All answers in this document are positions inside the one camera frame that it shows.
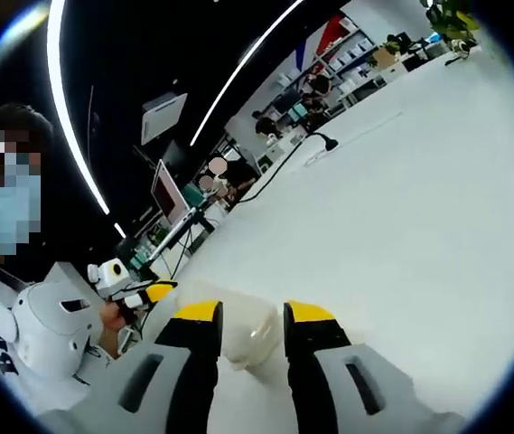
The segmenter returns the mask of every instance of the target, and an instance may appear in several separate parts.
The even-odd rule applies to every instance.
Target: ceiling light
[[[114,223],[114,227],[116,228],[118,233],[122,236],[122,238],[126,238],[126,234],[124,233],[124,231],[122,231],[122,228],[120,227],[120,225],[118,223]]]
[[[100,194],[84,157],[79,149],[78,140],[74,135],[74,129],[70,121],[70,114],[68,113],[68,107],[66,106],[66,98],[64,97],[64,87],[61,80],[61,65],[60,65],[60,31],[61,31],[61,19],[64,12],[64,5],[66,0],[52,0],[50,6],[50,16],[48,17],[48,35],[47,35],[47,52],[48,52],[48,74],[50,76],[51,94],[54,99],[54,105],[56,106],[56,112],[58,113],[58,119],[60,120],[61,128],[66,137],[68,147],[76,161],[76,165],[84,181],[88,185],[88,188],[96,198],[98,205],[102,208],[105,214],[109,214],[104,197]]]
[[[201,125],[199,126],[199,129],[197,129],[196,133],[194,133],[194,137],[192,138],[192,141],[191,141],[191,146],[194,145],[194,143],[196,142],[196,140],[199,138],[199,135],[201,134],[202,132],[202,129],[204,128],[204,126],[206,125],[206,122],[209,120],[209,117],[210,115],[212,114],[212,112],[214,111],[214,109],[217,107],[217,104],[219,104],[219,101],[220,99],[222,98],[222,95],[224,95],[224,92],[227,91],[227,89],[229,88],[230,86],[230,83],[232,83],[232,81],[237,78],[237,75],[238,73],[240,72],[240,70],[242,70],[245,66],[245,64],[247,64],[248,60],[252,57],[252,55],[257,51],[258,47],[260,47],[263,42],[265,41],[265,39],[268,37],[269,34],[271,34],[271,32],[273,32],[275,30],[275,28],[291,13],[293,12],[293,10],[298,6],[300,5],[304,0],[296,0],[296,2],[294,2],[292,5],[289,6],[289,8],[284,11],[281,16],[279,16],[274,23],[271,24],[271,26],[266,29],[266,31],[262,34],[262,36],[260,38],[258,38],[258,40],[253,44],[253,46],[250,48],[250,50],[248,50],[247,54],[245,54],[245,57],[242,58],[242,60],[240,61],[240,63],[238,64],[238,67],[232,72],[232,75],[230,76],[230,78],[227,80],[227,82],[225,83],[224,87],[222,88],[222,90],[220,91],[219,95],[217,95],[217,98],[214,100],[214,102],[212,103],[212,105],[210,106],[209,108],[209,111],[207,112],[207,114],[204,116],[204,119],[202,120],[201,122]]]

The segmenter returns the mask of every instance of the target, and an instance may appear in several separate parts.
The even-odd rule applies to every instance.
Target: white shirt
[[[11,307],[16,297],[17,293],[0,281],[0,303]],[[48,410],[67,410],[81,401],[89,392],[90,379],[111,362],[102,348],[90,345],[74,377],[48,380],[32,372],[18,358],[14,346],[0,337],[0,381],[33,416]]]

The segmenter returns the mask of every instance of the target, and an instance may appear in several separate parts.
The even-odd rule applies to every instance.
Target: desk
[[[514,363],[514,71],[477,51],[445,67],[452,57],[323,126],[341,145],[304,167],[323,146],[307,139],[179,280],[264,297],[279,312],[290,298],[321,305],[412,376],[426,404],[470,418]],[[219,367],[227,387],[210,434],[263,423],[296,433],[290,394],[224,357]]]

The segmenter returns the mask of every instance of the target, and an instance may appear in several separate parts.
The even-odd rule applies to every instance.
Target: face mask
[[[28,243],[40,231],[40,176],[30,166],[5,154],[4,186],[0,187],[0,255],[14,255],[18,243]]]

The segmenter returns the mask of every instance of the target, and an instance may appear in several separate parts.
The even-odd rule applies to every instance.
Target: black ceiling
[[[306,0],[261,46],[233,81],[193,147],[192,136],[249,47],[291,0],[68,0],[61,31],[61,67],[70,117],[85,159],[90,89],[98,122],[90,143],[90,170],[110,208],[105,216],[91,196],[60,132],[46,66],[46,23],[0,65],[0,103],[34,105],[57,126],[58,141],[43,196],[42,236],[9,259],[30,278],[54,260],[101,261],[149,206],[153,173],[133,151],[142,105],[177,90],[189,94],[181,119],[167,135],[188,155],[179,179],[191,179],[217,145],[224,125],[296,45],[346,0]],[[154,154],[154,143],[145,150]],[[35,264],[30,267],[30,258]]]

